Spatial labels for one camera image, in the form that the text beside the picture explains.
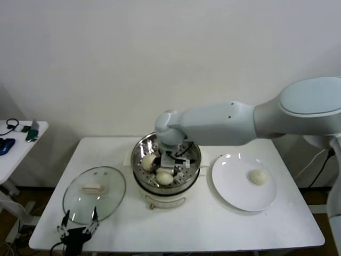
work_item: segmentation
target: white table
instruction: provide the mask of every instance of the white table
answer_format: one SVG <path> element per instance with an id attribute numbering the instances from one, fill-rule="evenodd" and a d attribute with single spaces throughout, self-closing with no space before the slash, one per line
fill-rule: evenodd
<path id="1" fill-rule="evenodd" d="M 22 125 L 31 125 L 32 121 L 19 121 L 19 124 Z M 44 132 L 48 128 L 47 122 L 38 122 L 39 124 L 39 131 L 38 136 L 41 137 Z M 3 134 L 7 132 L 7 125 L 6 121 L 1 120 L 0 121 L 0 134 Z M 13 147 L 9 150 L 9 152 L 3 156 L 0 156 L 0 185 L 4 186 L 12 195 L 18 195 L 20 192 L 15 187 L 15 185 L 9 180 L 9 177 L 14 172 L 15 168 L 20 164 L 20 162 L 25 158 L 25 156 L 29 153 L 31 148 L 37 143 L 35 142 L 26 142 L 25 138 L 27 136 L 27 133 L 23 132 L 15 132 L 12 131 L 7 135 L 0 136 L 2 139 L 12 138 L 15 139 L 15 144 Z M 3 192 L 0 191 L 0 205 L 5 208 L 7 211 L 12 213 L 14 216 L 16 216 L 18 219 L 22 220 L 23 224 L 27 225 L 34 225 L 38 222 L 37 218 L 33 218 L 30 214 L 27 214 L 27 212 L 30 212 L 30 210 L 34 206 L 34 202 L 30 201 L 25 209 L 26 212 L 17 204 L 13 204 L 12 200 L 7 197 Z M 12 242 L 17 230 L 18 230 L 18 222 L 14 225 L 11 232 L 9 233 L 8 237 L 6 238 L 7 242 Z"/>
<path id="2" fill-rule="evenodd" d="M 226 153 L 248 153 L 261 159 L 277 182 L 273 204 L 261 212 L 245 212 L 217 194 L 209 168 L 202 168 L 191 188 L 195 196 L 174 209 L 149 209 L 142 199 L 132 169 L 124 166 L 126 153 L 139 138 L 84 138 L 64 171 L 29 241 L 36 250 L 49 250 L 60 241 L 56 231 L 64 212 L 62 198 L 71 181 L 96 166 L 122 171 L 126 195 L 116 212 L 100 222 L 84 251 L 194 252 L 268 250 L 324 244 L 323 234 L 270 140 L 242 147 L 201 147 L 211 160 Z M 79 227 L 69 221 L 68 228 Z"/>

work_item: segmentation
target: green object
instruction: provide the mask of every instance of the green object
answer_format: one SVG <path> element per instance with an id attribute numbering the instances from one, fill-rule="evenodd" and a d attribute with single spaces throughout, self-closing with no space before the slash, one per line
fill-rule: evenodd
<path id="1" fill-rule="evenodd" d="M 26 141 L 27 142 L 33 142 L 36 141 L 38 138 L 38 130 L 29 130 L 26 136 Z"/>

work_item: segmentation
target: dough ball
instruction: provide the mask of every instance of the dough ball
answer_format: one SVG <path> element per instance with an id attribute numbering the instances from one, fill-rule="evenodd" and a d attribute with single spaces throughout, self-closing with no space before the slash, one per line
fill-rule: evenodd
<path id="1" fill-rule="evenodd" d="M 156 181 L 160 184 L 160 185 L 169 185 L 173 182 L 173 176 L 171 174 L 169 174 L 168 172 L 158 172 L 156 174 Z"/>
<path id="2" fill-rule="evenodd" d="M 159 167 L 159 168 L 157 168 L 156 173 L 159 173 L 159 172 L 167 172 L 173 176 L 174 170 L 171 168 Z"/>
<path id="3" fill-rule="evenodd" d="M 146 155 L 144 158 L 142 158 L 142 163 L 141 163 L 142 168 L 150 172 L 151 165 L 153 164 L 153 161 L 155 158 L 156 158 L 156 155 L 154 154 Z"/>
<path id="4" fill-rule="evenodd" d="M 254 184 L 261 186 L 264 185 L 269 180 L 269 177 L 263 170 L 253 170 L 250 173 L 250 179 Z"/>

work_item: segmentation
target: white wall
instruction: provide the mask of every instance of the white wall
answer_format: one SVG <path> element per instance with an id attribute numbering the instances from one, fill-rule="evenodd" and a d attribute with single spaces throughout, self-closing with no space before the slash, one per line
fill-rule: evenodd
<path id="1" fill-rule="evenodd" d="M 166 109 L 257 104 L 297 80 L 340 75 L 340 9 L 320 0 L 1 1 L 2 118 L 50 124 L 16 182 L 54 186 L 80 138 L 147 134 Z M 277 142 L 283 157 L 298 147 L 287 140 Z M 310 153 L 286 162 L 297 172 Z"/>

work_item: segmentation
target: white plate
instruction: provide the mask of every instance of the white plate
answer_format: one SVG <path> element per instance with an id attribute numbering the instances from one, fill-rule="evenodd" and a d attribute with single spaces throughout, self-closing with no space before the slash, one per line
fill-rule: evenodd
<path id="1" fill-rule="evenodd" d="M 269 180 L 259 186 L 249 177 L 252 170 L 264 170 Z M 276 182 L 259 159 L 246 154 L 226 154 L 213 165 L 212 179 L 218 193 L 230 204 L 246 211 L 261 211 L 276 197 Z"/>

